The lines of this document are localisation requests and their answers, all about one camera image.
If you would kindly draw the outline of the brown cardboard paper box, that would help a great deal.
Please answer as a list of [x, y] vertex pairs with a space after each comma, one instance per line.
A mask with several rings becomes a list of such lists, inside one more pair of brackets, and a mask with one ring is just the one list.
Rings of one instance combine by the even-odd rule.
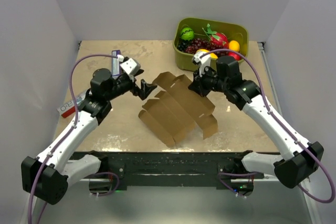
[[203, 139], [218, 132], [215, 105], [188, 89], [192, 82], [186, 75], [162, 72], [153, 83], [162, 90], [146, 101], [138, 117], [162, 143], [168, 147], [180, 144], [196, 126]]

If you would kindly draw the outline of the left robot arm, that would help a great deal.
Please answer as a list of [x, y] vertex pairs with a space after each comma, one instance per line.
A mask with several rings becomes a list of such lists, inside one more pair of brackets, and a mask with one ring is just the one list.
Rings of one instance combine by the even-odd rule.
[[23, 190], [54, 205], [62, 199], [69, 187], [81, 179], [91, 175], [105, 177], [109, 171], [108, 159], [95, 151], [73, 163], [68, 161], [83, 140], [112, 110], [111, 100], [126, 92], [145, 100], [156, 87], [144, 80], [137, 86], [136, 79], [127, 73], [114, 79], [109, 69], [96, 70], [90, 81], [90, 89], [73, 120], [37, 157], [26, 157], [22, 161]]

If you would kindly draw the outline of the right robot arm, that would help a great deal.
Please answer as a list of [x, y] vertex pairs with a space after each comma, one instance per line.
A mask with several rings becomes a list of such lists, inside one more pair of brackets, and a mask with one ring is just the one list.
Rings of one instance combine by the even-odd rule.
[[210, 67], [211, 57], [198, 52], [192, 58], [197, 70], [189, 89], [205, 97], [211, 91], [223, 93], [226, 99], [252, 118], [273, 141], [279, 155], [245, 151], [235, 158], [227, 173], [246, 178], [253, 172], [276, 176], [287, 188], [298, 186], [318, 168], [324, 149], [318, 142], [310, 143], [297, 133], [274, 110], [261, 89], [251, 80], [244, 80], [238, 62], [231, 56], [216, 60], [216, 69]]

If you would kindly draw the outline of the purple toothpaste box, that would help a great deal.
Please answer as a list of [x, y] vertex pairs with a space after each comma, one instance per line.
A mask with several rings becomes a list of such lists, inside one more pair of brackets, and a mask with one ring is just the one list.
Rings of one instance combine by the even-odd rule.
[[117, 57], [120, 54], [120, 50], [113, 50], [111, 52], [111, 55], [113, 56], [111, 59], [111, 74], [114, 79], [117, 79], [118, 76], [121, 74], [120, 62], [117, 58], [115, 58], [115, 56]]

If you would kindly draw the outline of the red white toothpaste box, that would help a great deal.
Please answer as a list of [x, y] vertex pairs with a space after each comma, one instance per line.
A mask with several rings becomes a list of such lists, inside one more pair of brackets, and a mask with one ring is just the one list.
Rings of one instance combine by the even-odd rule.
[[[81, 92], [80, 94], [78, 94], [76, 96], [76, 104], [79, 105], [85, 98], [86, 95], [86, 91]], [[75, 105], [74, 105], [74, 101], [68, 101], [65, 102], [62, 106], [60, 106], [57, 111], [59, 112], [59, 115], [62, 118], [67, 118], [68, 116], [72, 115], [73, 113], [75, 113]]]

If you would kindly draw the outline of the dark red toy grapes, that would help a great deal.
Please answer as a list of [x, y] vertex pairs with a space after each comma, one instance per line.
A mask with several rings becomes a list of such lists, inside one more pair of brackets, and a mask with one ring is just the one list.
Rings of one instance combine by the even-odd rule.
[[184, 49], [185, 53], [195, 54], [199, 49], [206, 49], [208, 51], [222, 49], [221, 45], [215, 44], [213, 41], [208, 41], [206, 39], [196, 38], [187, 42], [187, 46]]

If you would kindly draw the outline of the red toy apple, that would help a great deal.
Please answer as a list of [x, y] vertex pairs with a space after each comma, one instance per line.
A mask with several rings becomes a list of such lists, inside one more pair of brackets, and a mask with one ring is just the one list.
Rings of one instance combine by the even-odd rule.
[[229, 52], [229, 53], [228, 53], [228, 56], [233, 57], [233, 58], [234, 58], [235, 60], [237, 60], [237, 61], [240, 61], [240, 60], [241, 60], [240, 55], [238, 55], [238, 54], [235, 53], [235, 52]]

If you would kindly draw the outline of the dark blue toy grapes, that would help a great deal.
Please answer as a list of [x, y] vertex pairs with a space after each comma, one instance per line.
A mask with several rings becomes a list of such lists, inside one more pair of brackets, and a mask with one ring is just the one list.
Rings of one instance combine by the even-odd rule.
[[178, 45], [176, 46], [177, 50], [181, 52], [185, 52], [187, 47], [191, 44], [188, 40], [180, 40]]

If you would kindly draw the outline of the pink toy dragon fruit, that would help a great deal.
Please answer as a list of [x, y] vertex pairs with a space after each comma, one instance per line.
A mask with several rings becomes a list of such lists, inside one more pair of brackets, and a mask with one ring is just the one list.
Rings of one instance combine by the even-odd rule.
[[207, 24], [206, 28], [202, 28], [203, 32], [207, 36], [210, 42], [213, 42], [215, 45], [221, 47], [221, 48], [227, 48], [229, 47], [229, 41], [223, 33], [214, 31], [211, 29], [210, 24]]

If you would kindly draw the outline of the orange toy fruit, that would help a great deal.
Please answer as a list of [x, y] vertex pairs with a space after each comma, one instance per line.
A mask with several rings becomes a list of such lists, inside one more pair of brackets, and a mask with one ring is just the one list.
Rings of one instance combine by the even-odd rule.
[[229, 49], [235, 52], [240, 52], [240, 44], [236, 40], [231, 40], [229, 42]]

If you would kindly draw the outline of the green toy fruit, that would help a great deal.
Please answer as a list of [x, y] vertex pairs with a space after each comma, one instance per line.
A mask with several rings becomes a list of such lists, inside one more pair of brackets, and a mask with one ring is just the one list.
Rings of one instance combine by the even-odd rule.
[[180, 31], [180, 38], [185, 41], [193, 40], [195, 37], [194, 30], [190, 27], [184, 27]]

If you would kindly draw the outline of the green plastic bin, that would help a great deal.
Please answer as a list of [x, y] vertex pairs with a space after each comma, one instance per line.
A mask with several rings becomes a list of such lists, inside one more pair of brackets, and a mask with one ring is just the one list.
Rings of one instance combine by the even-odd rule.
[[181, 39], [181, 31], [185, 28], [190, 28], [194, 31], [195, 39], [208, 39], [205, 35], [203, 29], [207, 25], [211, 26], [211, 29], [221, 32], [228, 38], [229, 41], [235, 40], [240, 45], [240, 53], [244, 56], [248, 56], [248, 44], [249, 44], [249, 33], [247, 29], [241, 25], [220, 22], [217, 20], [208, 20], [203, 18], [188, 17], [182, 19], [175, 33], [175, 38], [173, 39], [173, 48], [175, 50], [175, 63], [178, 68], [182, 70], [194, 71], [196, 65], [192, 63], [193, 54], [188, 54], [180, 47], [183, 42]]

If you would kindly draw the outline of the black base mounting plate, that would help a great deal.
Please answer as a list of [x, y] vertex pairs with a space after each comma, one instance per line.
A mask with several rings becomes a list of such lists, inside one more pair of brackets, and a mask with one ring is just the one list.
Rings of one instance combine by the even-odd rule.
[[[215, 187], [244, 196], [254, 189], [254, 182], [263, 174], [234, 177], [242, 174], [235, 165], [241, 153], [225, 152], [97, 152], [90, 154], [102, 160], [98, 176], [90, 176], [92, 192], [116, 187], [127, 190], [138, 187]], [[102, 172], [115, 173], [119, 179]]]

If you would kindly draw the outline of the aluminium frame rail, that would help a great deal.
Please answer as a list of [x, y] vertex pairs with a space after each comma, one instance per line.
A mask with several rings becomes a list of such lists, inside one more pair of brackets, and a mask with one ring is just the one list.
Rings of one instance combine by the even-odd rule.
[[266, 51], [265, 51], [265, 42], [259, 42], [258, 41], [257, 45], [258, 45], [258, 48], [259, 48], [259, 51], [260, 51], [260, 54], [261, 54], [261, 58], [262, 58], [262, 61], [263, 61], [263, 64], [264, 64], [264, 68], [265, 68], [265, 72], [266, 72], [267, 79], [268, 79], [268, 82], [269, 82], [270, 90], [272, 92], [272, 98], [273, 98], [273, 103], [272, 104], [275, 106], [278, 113], [280, 115], [282, 115], [282, 110], [281, 110], [281, 107], [280, 107], [280, 104], [279, 104], [277, 92], [276, 92], [276, 89], [275, 89], [275, 86], [274, 86], [274, 82], [273, 82], [273, 79], [272, 79], [272, 74], [271, 74], [270, 67], [269, 67], [269, 64], [268, 64], [268, 61], [267, 61], [267, 56], [266, 56]]

